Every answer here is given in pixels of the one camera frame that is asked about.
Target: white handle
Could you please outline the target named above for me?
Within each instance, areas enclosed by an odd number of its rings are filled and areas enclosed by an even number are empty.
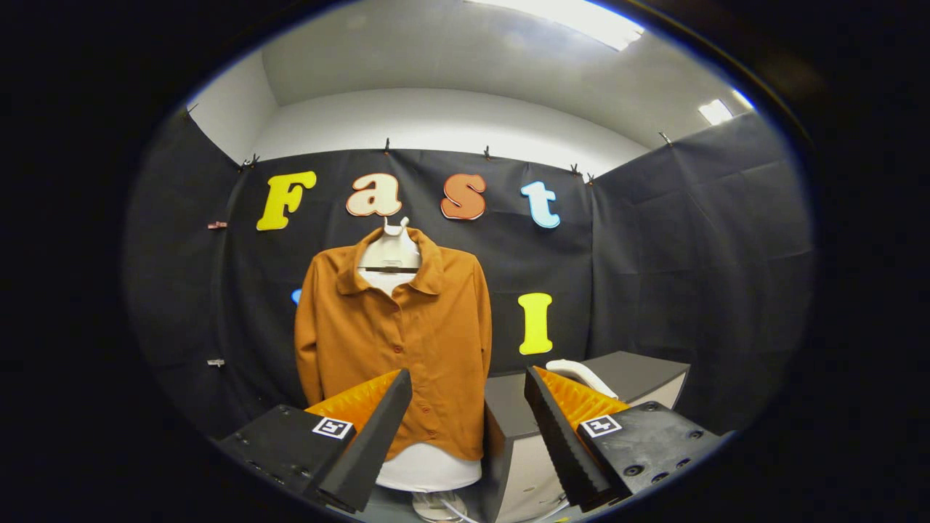
[[[601,381],[601,379],[597,377],[597,374],[594,374],[594,371],[588,369],[583,363],[578,363],[577,361],[569,359],[553,359],[553,361],[546,364],[546,370],[555,372],[566,378],[574,378],[604,396],[619,399],[619,397],[614,394],[614,391],[610,390],[610,387]]]

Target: white ceiling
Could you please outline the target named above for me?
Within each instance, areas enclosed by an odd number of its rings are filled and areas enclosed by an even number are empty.
[[[731,88],[646,28],[622,51],[557,23],[463,0],[363,0],[296,26],[262,49],[280,105],[343,92],[432,87],[551,107],[648,148],[709,124],[698,106]]]

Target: black backdrop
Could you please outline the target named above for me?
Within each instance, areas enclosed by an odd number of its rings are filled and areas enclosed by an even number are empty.
[[[258,231],[268,179],[312,170],[284,229]],[[279,403],[303,407],[292,293],[320,250],[383,223],[345,208],[352,182],[392,174],[391,217],[473,253],[491,293],[491,375],[623,350],[690,363],[683,414],[743,428],[778,386],[811,291],[800,178],[776,135],[748,114],[586,184],[567,170],[480,154],[336,151],[238,169],[181,117],[146,164],[129,210],[126,291],[140,345],[201,430],[222,437]],[[445,180],[481,174],[487,208],[449,220]],[[520,188],[543,181],[561,223],[533,222]],[[228,228],[206,224],[226,221]],[[552,295],[551,351],[521,355],[517,298]],[[222,359],[222,367],[208,359]]]
[[[756,113],[598,178],[590,354],[689,363],[676,409],[712,432],[746,427],[781,386],[812,299],[802,180]]]
[[[284,229],[258,231],[273,176],[312,170],[316,184],[305,189]],[[243,189],[229,217],[220,268],[218,330],[229,371],[250,415],[278,403],[305,406],[294,364],[294,312],[299,289],[317,252],[356,244],[383,225],[373,214],[353,216],[346,200],[352,182],[366,174],[388,173],[400,183],[401,217],[437,245],[474,254],[482,264],[491,296],[494,337],[491,375],[518,372],[554,358],[583,359],[591,320],[591,194],[568,171],[480,154],[432,151],[336,151],[260,162],[246,168]],[[480,174],[485,213],[476,220],[449,220],[440,209],[445,180],[457,173]],[[557,198],[551,212],[561,223],[539,227],[520,188],[543,181]],[[530,292],[552,296],[549,338],[552,350],[521,355],[524,310],[517,299]]]

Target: button-up shirt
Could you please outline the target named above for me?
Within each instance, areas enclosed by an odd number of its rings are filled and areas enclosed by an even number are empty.
[[[413,397],[385,457],[417,442],[479,460],[491,306],[474,255],[438,247],[407,228],[420,267],[391,296],[358,274],[377,229],[351,247],[313,257],[294,322],[297,369],[310,405],[394,369],[407,368]]]

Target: light blue letter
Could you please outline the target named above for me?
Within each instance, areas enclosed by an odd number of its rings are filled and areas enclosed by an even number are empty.
[[[559,225],[559,215],[549,212],[549,202],[555,201],[555,193],[546,190],[542,181],[524,185],[520,194],[529,196],[529,213],[540,227],[552,229]]]

